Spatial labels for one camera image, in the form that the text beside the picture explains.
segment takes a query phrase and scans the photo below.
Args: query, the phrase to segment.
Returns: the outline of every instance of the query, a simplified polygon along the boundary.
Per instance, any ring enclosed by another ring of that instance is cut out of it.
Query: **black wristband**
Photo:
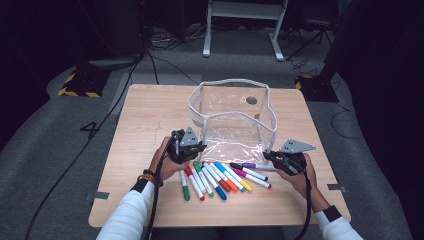
[[[325,216],[327,217],[329,222],[332,222],[338,218],[340,218],[342,215],[340,214],[339,210],[337,210],[336,206],[332,205],[331,207],[325,209],[322,211]]]
[[[136,190],[137,192],[141,193],[148,182],[148,179],[141,178],[135,183],[134,187],[132,187],[131,190]]]

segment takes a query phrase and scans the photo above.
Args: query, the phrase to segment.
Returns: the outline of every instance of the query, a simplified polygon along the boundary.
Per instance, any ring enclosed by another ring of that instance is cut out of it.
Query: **blue marker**
[[[215,167],[219,169],[219,171],[221,171],[228,179],[231,180],[231,182],[234,183],[234,185],[237,186],[238,189],[240,189],[241,192],[246,191],[246,188],[244,188],[239,181],[237,181],[236,179],[234,179],[233,176],[231,176],[231,174],[221,165],[220,162],[214,162]]]
[[[209,182],[212,184],[212,186],[215,188],[216,192],[222,198],[222,200],[227,200],[227,195],[225,195],[221,187],[215,182],[215,179],[213,179],[212,175],[209,173],[209,170],[205,167],[202,167],[202,171],[203,174],[205,174],[206,178],[209,180]]]

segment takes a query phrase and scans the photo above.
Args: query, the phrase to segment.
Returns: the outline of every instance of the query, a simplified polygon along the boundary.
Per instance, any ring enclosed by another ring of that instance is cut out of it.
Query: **wooden table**
[[[106,200],[95,199],[89,217],[91,226],[103,226],[137,176],[149,166],[164,136],[188,126],[199,132],[188,108],[188,97],[194,89],[194,86],[138,84],[129,88],[98,188],[98,192],[109,193],[109,196]],[[328,189],[327,184],[337,181],[303,95],[296,89],[270,89],[270,96],[278,119],[273,149],[278,150],[289,138],[315,145],[316,150],[309,154],[319,188],[350,221],[341,191]],[[216,195],[201,202],[188,181],[191,200],[186,202],[180,176],[174,174],[160,188],[154,226],[302,225],[306,216],[305,199],[275,172],[266,172],[266,175],[271,189],[249,182],[252,192],[228,193],[226,201]]]

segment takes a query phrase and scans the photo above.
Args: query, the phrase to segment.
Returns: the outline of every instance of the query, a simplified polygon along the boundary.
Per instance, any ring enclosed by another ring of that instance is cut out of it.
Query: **marker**
[[[216,184],[215,180],[209,173],[209,170],[206,167],[202,167],[202,171],[205,174],[206,178],[208,178],[209,182],[211,182],[212,186],[215,188],[216,192],[222,198],[222,200],[227,200],[227,195],[222,191],[221,187]]]
[[[231,169],[227,164],[222,163],[222,166],[225,168],[225,170],[227,170],[227,172],[229,174],[231,174],[231,176],[233,176],[234,179],[236,179],[237,181],[239,181],[239,183],[246,188],[247,191],[251,192],[252,191],[252,187],[243,179],[241,179],[241,177],[239,177],[234,171],[233,169]]]
[[[253,182],[255,182],[255,183],[257,183],[257,184],[259,184],[259,185],[261,185],[263,187],[266,187],[268,189],[271,188],[271,184],[269,184],[269,183],[267,183],[265,181],[262,181],[259,178],[255,178],[254,176],[246,173],[245,171],[242,171],[242,170],[239,170],[239,169],[236,168],[236,169],[234,169],[234,172],[237,173],[238,175],[242,176],[242,177],[245,177],[245,178],[247,178],[249,180],[252,180]]]
[[[187,181],[185,179],[184,176],[184,171],[179,171],[180,172],[180,177],[181,177],[181,185],[183,185],[183,194],[184,194],[184,199],[186,201],[190,201],[190,194],[188,193],[188,186],[187,186]]]
[[[225,168],[221,165],[220,162],[214,162],[214,164],[215,164],[216,168],[218,168],[225,176],[228,177],[228,179],[231,180],[231,182],[234,183],[234,185],[237,186],[238,189],[240,189],[240,191],[242,191],[242,192],[246,191],[246,188],[243,187],[243,185],[241,185],[239,181],[234,179],[234,177],[231,176],[231,174],[227,170],[225,170]]]
[[[200,201],[204,201],[205,196],[203,196],[202,191],[200,191],[199,185],[197,185],[196,179],[194,179],[193,172],[190,170],[190,167],[187,167],[186,169],[184,169],[184,171],[187,174],[188,178],[190,179],[191,184],[193,184],[194,190],[196,191],[197,196],[199,197]]]
[[[221,177],[218,176],[218,174],[216,174],[215,170],[213,170],[213,168],[211,166],[209,166],[208,163],[204,162],[203,163],[203,167],[208,170],[208,172],[212,175],[213,178],[215,178],[215,180],[219,183],[219,185],[221,185],[221,187],[227,191],[227,192],[231,192],[231,188],[230,186],[228,186],[228,184],[222,180]]]
[[[199,163],[198,163],[197,161],[193,161],[193,166],[194,166],[194,169],[196,169],[196,172],[197,172],[197,174],[199,175],[200,180],[201,180],[201,181],[202,181],[202,183],[203,183],[203,186],[205,186],[206,191],[208,191],[208,195],[209,195],[209,197],[213,197],[212,189],[211,189],[211,187],[209,186],[209,183],[208,183],[208,181],[206,180],[206,178],[205,178],[205,174],[203,174],[203,171],[202,171],[202,169],[200,168]]]
[[[261,180],[268,181],[268,177],[267,176],[264,176],[264,175],[262,175],[260,173],[254,172],[254,171],[252,171],[252,170],[250,170],[248,168],[242,167],[242,166],[238,165],[237,163],[230,163],[230,166],[233,167],[233,168],[237,168],[238,170],[242,170],[242,171],[244,171],[244,172],[246,172],[246,173],[248,173],[248,174],[250,174],[250,175],[252,175],[254,177],[257,177],[257,178],[259,178]]]
[[[257,168],[257,169],[264,169],[264,170],[275,171],[275,167],[274,166],[271,166],[271,165],[256,164],[256,163],[243,163],[242,165],[245,168]]]
[[[199,186],[200,191],[202,191],[203,195],[206,194],[206,188],[202,183],[202,180],[200,180],[199,174],[197,174],[196,170],[194,168],[191,169],[191,172],[193,174],[194,179],[196,179],[196,183]]]
[[[227,178],[227,176],[225,176],[213,163],[210,163],[209,166],[215,171],[216,174],[218,174],[218,176],[220,178],[222,178],[225,183],[227,183],[227,185],[234,191],[237,192],[238,191],[238,187],[236,185],[234,185],[234,183]]]

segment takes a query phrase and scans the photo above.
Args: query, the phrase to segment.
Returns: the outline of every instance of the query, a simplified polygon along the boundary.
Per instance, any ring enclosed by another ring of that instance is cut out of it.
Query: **red marker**
[[[191,172],[190,167],[187,167],[186,169],[184,169],[184,172],[187,174],[188,178],[191,181],[191,184],[193,184],[194,190],[197,193],[197,196],[199,196],[200,201],[205,200],[205,196],[203,196],[202,191],[200,191],[199,185],[197,185],[196,180],[193,177],[193,172]]]

